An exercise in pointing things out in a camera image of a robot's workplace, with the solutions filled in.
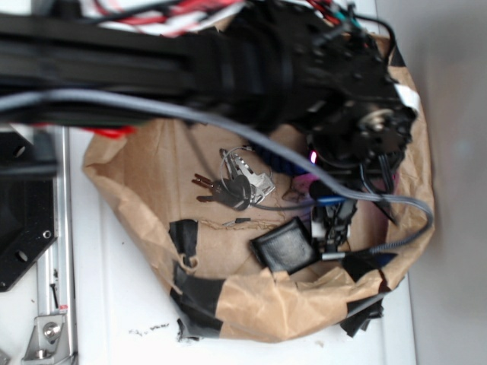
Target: black square object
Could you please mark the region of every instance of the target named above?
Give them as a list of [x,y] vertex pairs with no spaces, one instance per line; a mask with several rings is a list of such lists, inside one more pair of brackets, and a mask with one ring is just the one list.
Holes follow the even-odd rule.
[[257,259],[272,272],[292,274],[319,260],[299,217],[250,241]]

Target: crumpled brown paper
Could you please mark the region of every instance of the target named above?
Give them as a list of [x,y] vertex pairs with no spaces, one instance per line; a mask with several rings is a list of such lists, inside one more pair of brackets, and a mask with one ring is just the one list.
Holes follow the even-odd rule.
[[[405,68],[390,68],[402,84],[414,87]],[[399,169],[398,194],[413,196],[434,205],[428,133],[423,114],[412,128],[413,143]],[[305,148],[304,137],[282,126],[273,138],[297,151]],[[358,282],[336,263],[319,262],[289,277],[262,269],[250,251],[249,241],[306,211],[234,211],[218,203],[201,203],[208,195],[191,183],[195,173],[218,178],[219,148],[231,149],[247,141],[209,125],[188,128],[176,120],[160,119],[119,141],[94,137],[88,148],[84,171],[107,200],[133,241],[143,251],[166,290],[175,287],[173,267],[183,260],[168,234],[169,223],[181,219],[199,222],[198,245],[190,270],[199,278],[225,278],[216,318],[223,322],[222,338],[283,341],[310,334],[342,321],[347,303],[376,295],[384,284],[380,273],[370,271]],[[269,168],[251,153],[240,155],[257,172]],[[263,202],[285,206],[282,195],[290,179],[274,174],[276,190]],[[394,206],[399,226],[387,226],[384,216],[371,204],[359,202],[353,218],[349,246],[362,249],[405,237],[425,222],[421,212]],[[237,217],[251,221],[225,227]],[[411,264],[425,250],[433,230],[414,243],[394,250],[399,255],[384,269],[387,286],[394,289]]]

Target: metal bolt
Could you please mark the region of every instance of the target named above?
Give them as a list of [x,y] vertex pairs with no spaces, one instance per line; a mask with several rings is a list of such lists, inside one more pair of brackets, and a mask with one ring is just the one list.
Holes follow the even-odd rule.
[[44,350],[43,348],[36,351],[36,359],[45,359],[48,356],[49,356],[49,354],[48,354],[47,350]]
[[384,130],[384,123],[385,119],[381,116],[375,116],[371,120],[368,121],[368,125],[371,127],[373,131],[380,132]]
[[325,55],[319,48],[313,48],[313,54],[317,57],[323,57]]
[[394,83],[394,80],[392,78],[390,78],[389,75],[386,75],[384,77],[384,81],[386,82],[386,84],[393,84]]
[[49,322],[44,326],[44,336],[49,340],[56,340],[61,335],[61,326],[54,322]]
[[303,55],[306,52],[306,47],[303,46],[302,44],[295,44],[294,45],[294,53],[297,53],[298,55]]

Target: gray cable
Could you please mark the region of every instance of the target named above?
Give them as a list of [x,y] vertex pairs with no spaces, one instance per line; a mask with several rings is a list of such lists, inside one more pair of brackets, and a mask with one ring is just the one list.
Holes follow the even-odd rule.
[[48,91],[30,91],[26,93],[1,97],[0,113],[21,107],[32,106],[42,102],[92,103],[125,110],[135,110],[144,114],[154,114],[155,116],[169,116],[191,122],[200,122],[209,125],[215,125],[217,127],[227,129],[228,131],[233,132],[237,135],[240,135],[256,144],[266,146],[266,148],[273,150],[276,154],[282,156],[292,163],[297,164],[298,166],[305,169],[307,172],[314,174],[321,180],[322,183],[330,187],[338,195],[350,199],[365,200],[369,202],[386,201],[390,203],[407,204],[425,213],[427,221],[423,228],[403,240],[375,246],[374,248],[367,250],[369,253],[377,253],[380,251],[394,249],[396,247],[406,245],[407,243],[421,236],[433,225],[433,212],[423,201],[407,196],[377,195],[351,190],[341,185],[326,171],[311,163],[307,158],[279,144],[278,142],[269,139],[262,133],[251,129],[246,125],[242,125],[231,119],[225,118],[224,116],[200,112],[186,106],[180,106],[156,100],[147,100],[139,97],[130,97],[99,90],[59,89]]

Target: pink led light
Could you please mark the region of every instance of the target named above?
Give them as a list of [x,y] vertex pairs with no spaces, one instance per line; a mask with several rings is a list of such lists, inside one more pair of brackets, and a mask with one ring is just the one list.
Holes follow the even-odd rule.
[[318,157],[318,154],[316,151],[311,151],[311,154],[310,154],[310,160],[312,163],[316,163],[317,162],[317,157]]

